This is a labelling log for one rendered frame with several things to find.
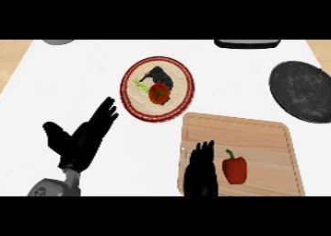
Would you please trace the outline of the red bell pepper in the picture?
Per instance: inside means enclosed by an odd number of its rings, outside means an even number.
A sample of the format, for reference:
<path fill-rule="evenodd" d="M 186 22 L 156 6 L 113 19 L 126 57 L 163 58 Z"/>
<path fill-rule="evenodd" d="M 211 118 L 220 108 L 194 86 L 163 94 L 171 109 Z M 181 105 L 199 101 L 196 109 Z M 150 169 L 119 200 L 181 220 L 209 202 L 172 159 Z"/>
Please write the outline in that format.
<path fill-rule="evenodd" d="M 222 161 L 222 171 L 230 184 L 243 184 L 248 181 L 248 161 L 236 157 L 231 149 L 227 149 L 230 158 Z"/>

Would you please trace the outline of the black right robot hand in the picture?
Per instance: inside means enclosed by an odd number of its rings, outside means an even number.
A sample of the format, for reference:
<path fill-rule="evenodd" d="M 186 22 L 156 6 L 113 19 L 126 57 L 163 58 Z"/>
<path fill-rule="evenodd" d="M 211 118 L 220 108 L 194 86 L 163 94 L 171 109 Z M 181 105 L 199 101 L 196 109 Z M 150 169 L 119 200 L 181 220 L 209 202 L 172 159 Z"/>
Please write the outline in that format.
<path fill-rule="evenodd" d="M 218 197 L 215 141 L 197 144 L 184 172 L 184 196 Z"/>

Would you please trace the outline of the round woven red-rimmed placemat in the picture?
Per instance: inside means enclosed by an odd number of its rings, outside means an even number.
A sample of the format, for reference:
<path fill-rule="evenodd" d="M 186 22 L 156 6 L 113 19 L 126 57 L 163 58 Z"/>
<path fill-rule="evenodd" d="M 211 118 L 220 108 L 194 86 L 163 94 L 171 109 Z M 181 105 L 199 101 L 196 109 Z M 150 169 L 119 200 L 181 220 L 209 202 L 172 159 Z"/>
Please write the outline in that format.
<path fill-rule="evenodd" d="M 196 83 L 184 64 L 165 56 L 143 59 L 121 83 L 121 99 L 131 115 L 152 123 L 175 119 L 194 98 Z"/>

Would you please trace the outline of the dark grey round pan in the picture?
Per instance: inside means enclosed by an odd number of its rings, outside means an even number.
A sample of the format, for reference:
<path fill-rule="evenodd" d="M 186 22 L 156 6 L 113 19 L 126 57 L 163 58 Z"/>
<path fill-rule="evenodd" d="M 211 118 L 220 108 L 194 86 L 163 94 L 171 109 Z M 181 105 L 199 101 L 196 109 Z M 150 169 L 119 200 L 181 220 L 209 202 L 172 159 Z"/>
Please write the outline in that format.
<path fill-rule="evenodd" d="M 331 76 L 310 63 L 286 61 L 271 70 L 271 95 L 298 119 L 331 123 Z"/>

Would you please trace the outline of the wooden cutting board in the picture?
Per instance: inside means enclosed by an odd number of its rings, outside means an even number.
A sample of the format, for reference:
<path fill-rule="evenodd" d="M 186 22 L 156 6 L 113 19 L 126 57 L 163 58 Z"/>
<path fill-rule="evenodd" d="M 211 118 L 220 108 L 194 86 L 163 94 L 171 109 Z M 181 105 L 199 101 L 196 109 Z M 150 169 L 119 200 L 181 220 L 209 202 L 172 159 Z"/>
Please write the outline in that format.
<path fill-rule="evenodd" d="M 225 195 L 305 195 L 289 127 L 277 122 L 190 112 L 184 116 L 178 189 L 199 143 L 215 141 L 218 192 Z M 230 184 L 222 171 L 227 150 L 248 161 L 248 181 Z"/>

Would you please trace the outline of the red tomato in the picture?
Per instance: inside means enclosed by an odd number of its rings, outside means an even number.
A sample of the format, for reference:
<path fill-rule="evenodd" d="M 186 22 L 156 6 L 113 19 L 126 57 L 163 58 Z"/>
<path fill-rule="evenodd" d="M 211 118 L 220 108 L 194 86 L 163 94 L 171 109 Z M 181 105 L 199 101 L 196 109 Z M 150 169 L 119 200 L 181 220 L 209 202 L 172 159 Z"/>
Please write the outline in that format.
<path fill-rule="evenodd" d="M 156 83 L 149 90 L 149 99 L 155 104 L 165 104 L 169 100 L 169 88 L 163 83 Z"/>

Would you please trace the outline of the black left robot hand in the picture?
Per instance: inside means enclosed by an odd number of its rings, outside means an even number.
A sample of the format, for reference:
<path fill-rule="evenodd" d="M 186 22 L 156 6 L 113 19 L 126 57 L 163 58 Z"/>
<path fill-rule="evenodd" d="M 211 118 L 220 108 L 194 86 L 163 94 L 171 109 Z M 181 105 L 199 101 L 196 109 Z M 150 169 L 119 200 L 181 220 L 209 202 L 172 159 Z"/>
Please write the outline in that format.
<path fill-rule="evenodd" d="M 61 156 L 59 167 L 63 170 L 82 173 L 90 168 L 118 116 L 115 99 L 109 97 L 91 120 L 79 126 L 73 135 L 54 122 L 44 124 L 48 146 Z"/>

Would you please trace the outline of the black appliance with pale top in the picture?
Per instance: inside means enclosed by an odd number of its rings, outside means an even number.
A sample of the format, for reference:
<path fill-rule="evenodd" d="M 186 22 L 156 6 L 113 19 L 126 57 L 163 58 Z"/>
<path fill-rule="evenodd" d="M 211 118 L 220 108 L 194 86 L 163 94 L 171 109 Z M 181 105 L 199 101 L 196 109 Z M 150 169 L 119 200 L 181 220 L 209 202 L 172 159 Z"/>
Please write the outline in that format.
<path fill-rule="evenodd" d="M 230 49 L 270 49 L 276 48 L 280 40 L 215 40 L 220 48 Z"/>

